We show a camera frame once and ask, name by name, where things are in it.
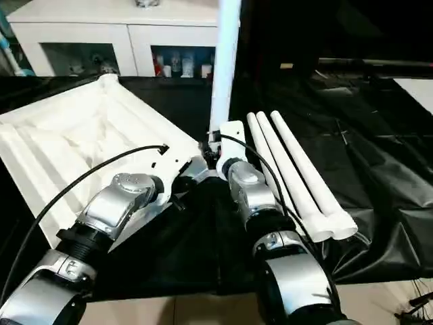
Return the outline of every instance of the floor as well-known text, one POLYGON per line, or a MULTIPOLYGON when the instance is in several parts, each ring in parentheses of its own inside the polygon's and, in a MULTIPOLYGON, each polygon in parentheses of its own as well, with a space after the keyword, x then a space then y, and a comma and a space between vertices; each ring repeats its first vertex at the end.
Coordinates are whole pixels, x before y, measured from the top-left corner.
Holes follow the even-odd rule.
MULTIPOLYGON (((433 291, 433 280, 417 281, 421 293, 433 291)), ((407 310, 417 297, 412 282, 339 286, 343 312, 362 325, 398 324, 394 312, 407 310)), ((428 306, 428 314, 433 311, 428 306)), ((89 304, 80 325, 238 325, 262 324, 254 295, 192 295, 89 304)))

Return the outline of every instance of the table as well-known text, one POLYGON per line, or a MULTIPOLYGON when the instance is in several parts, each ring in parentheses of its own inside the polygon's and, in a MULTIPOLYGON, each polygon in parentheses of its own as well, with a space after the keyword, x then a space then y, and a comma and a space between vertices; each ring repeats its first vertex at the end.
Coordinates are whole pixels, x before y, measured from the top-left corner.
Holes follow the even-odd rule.
MULTIPOLYGON (((2 112, 86 78, 9 79, 2 112)), ((120 78, 127 89, 198 141, 207 140, 211 86, 206 81, 120 78)), ((281 77, 262 87, 239 79, 231 119, 277 109, 341 205, 359 225, 348 240, 321 245, 338 283, 383 282, 433 274, 432 115, 392 80, 281 77)), ((32 221, 7 171, 0 169, 5 227, 0 260, 12 262, 32 221)), ((250 252, 227 184, 208 179, 110 253, 93 300, 253 290, 250 252)), ((16 283, 47 248, 35 234, 16 283)), ((4 279, 7 267, 0 270, 4 279)))

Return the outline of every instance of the white cabinet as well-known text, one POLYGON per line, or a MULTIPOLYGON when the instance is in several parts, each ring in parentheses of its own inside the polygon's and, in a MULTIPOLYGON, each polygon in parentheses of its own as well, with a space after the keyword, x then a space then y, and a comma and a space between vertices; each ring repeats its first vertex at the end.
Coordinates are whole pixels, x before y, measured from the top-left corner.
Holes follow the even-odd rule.
POLYGON ((159 51, 190 47, 200 56, 196 68, 211 64, 218 2, 161 0, 139 8, 135 0, 33 0, 7 19, 37 76, 112 69, 152 77, 159 51))
MULTIPOLYGON (((197 65, 212 63, 211 56, 214 55, 218 39, 217 27, 130 25, 128 29, 139 76, 155 76, 153 58, 158 50, 163 52, 164 47, 167 51, 193 51, 194 47, 201 47, 197 50, 201 50, 202 59, 197 65)), ((169 65, 167 56, 165 59, 165 64, 169 65)))

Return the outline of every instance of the white pole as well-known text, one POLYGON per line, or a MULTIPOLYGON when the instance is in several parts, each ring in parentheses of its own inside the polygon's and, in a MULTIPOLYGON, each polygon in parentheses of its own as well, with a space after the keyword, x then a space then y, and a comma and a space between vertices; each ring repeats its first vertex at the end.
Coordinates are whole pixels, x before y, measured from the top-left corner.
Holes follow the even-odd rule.
POLYGON ((358 231, 358 226, 352 217, 340 206, 331 190, 326 185, 319 172, 306 155, 287 124, 284 122, 280 113, 271 113, 279 134, 283 138, 287 149, 293 157, 300 173, 304 177, 307 186, 310 188, 322 213, 329 218, 332 223, 332 238, 341 240, 348 238, 358 231))
POLYGON ((229 120, 231 88, 235 74, 237 38, 239 36, 242 0, 220 0, 218 20, 218 45, 215 52, 212 106, 210 109, 210 142, 213 131, 229 120))
POLYGON ((327 240, 332 235, 328 219, 317 208, 264 112, 257 113, 257 120, 306 230, 314 242, 327 240))
MULTIPOLYGON (((266 160, 272 171, 274 172, 275 176, 277 176, 277 181, 281 186, 281 191, 283 192, 284 201, 286 202, 286 206, 291 210, 291 212, 296 213, 296 210, 293 206, 292 199, 290 198, 289 193, 287 192, 287 188, 283 183, 283 179, 281 178, 281 175, 278 171, 277 165, 275 164, 275 161, 273 160, 271 151, 268 147, 268 143, 266 142, 266 139, 263 135, 263 132, 260 128, 260 125, 258 125, 256 115, 254 113, 248 113, 247 115, 248 125, 250 126, 252 139, 254 140, 254 145, 256 146, 257 152, 266 160)), ((277 186, 275 185, 275 181, 269 172, 268 168, 260 162, 262 165, 263 173, 265 174, 266 182, 271 189, 273 195, 275 195, 276 198, 280 199, 277 186)), ((294 221, 296 225, 296 231, 299 234, 304 234, 302 229, 299 227, 299 225, 294 221)))

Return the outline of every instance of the black cloth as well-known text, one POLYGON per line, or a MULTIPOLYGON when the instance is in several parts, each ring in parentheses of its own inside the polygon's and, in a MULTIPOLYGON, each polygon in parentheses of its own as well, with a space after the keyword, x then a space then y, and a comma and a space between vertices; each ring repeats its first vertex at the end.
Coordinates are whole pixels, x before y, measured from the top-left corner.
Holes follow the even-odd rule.
MULTIPOLYGON (((0 109, 12 110, 92 81, 10 78, 0 109)), ((205 142, 211 86, 206 81, 125 77, 120 83, 196 140, 205 142)), ((433 274, 433 118, 391 80, 276 78, 235 82, 231 119, 278 110, 359 233, 321 245, 338 283, 409 280, 433 274)), ((251 143, 246 127, 247 141, 251 143)), ((4 166, 6 227, 0 229, 0 281, 33 216, 4 166)), ((253 290, 250 251, 229 189, 208 179, 111 252, 94 300, 253 290)), ((47 249, 40 230, 16 283, 47 249)))

